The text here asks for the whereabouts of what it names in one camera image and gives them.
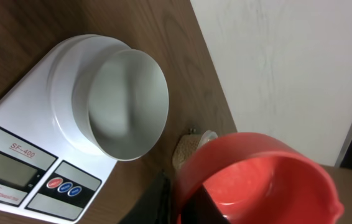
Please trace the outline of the clear plastic soybean container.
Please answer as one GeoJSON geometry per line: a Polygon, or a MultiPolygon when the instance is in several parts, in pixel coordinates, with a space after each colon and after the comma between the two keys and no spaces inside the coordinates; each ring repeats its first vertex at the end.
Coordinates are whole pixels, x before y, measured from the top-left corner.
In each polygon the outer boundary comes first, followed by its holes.
{"type": "Polygon", "coordinates": [[[216,139],[218,135],[211,130],[199,133],[196,129],[190,128],[188,133],[183,135],[172,155],[172,165],[175,170],[180,170],[187,159],[199,148],[209,141],[216,139]]]}

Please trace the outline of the red plastic measuring scoop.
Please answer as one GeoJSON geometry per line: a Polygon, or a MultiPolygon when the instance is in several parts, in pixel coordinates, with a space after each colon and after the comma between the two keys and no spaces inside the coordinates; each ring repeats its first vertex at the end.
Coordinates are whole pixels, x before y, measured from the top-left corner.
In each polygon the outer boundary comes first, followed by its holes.
{"type": "Polygon", "coordinates": [[[330,175],[283,142],[259,133],[209,140],[181,166],[171,219],[181,223],[197,193],[211,214],[229,223],[336,223],[344,213],[330,175]]]}

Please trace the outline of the white digital kitchen scale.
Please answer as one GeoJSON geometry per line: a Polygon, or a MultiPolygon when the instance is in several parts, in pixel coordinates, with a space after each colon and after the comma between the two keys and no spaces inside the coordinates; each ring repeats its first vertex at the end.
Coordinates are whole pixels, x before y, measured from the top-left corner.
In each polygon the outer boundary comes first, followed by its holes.
{"type": "Polygon", "coordinates": [[[90,80],[126,49],[101,35],[64,40],[0,100],[0,211],[52,223],[85,213],[116,164],[92,136],[90,80]]]}

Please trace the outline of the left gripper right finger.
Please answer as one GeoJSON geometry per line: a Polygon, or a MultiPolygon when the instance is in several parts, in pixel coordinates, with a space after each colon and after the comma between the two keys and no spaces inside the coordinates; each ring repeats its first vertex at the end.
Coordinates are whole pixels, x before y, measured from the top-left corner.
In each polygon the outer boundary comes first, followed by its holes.
{"type": "Polygon", "coordinates": [[[203,185],[184,205],[181,222],[182,224],[229,224],[203,185]]]}

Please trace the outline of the white round bowl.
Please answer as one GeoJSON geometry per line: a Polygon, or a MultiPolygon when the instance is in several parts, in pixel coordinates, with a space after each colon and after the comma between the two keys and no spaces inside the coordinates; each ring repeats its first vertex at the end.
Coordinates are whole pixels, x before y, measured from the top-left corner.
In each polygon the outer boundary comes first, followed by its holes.
{"type": "Polygon", "coordinates": [[[138,159],[165,128],[169,91],[164,73],[140,50],[107,55],[81,74],[72,109],[79,130],[101,152],[119,161],[138,159]]]}

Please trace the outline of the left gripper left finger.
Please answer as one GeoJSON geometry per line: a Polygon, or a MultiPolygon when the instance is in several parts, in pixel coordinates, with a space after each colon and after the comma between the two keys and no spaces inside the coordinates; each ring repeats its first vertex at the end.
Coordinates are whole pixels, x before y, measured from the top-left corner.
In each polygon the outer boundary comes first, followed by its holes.
{"type": "Polygon", "coordinates": [[[171,182],[159,172],[119,224],[169,224],[171,182]]]}

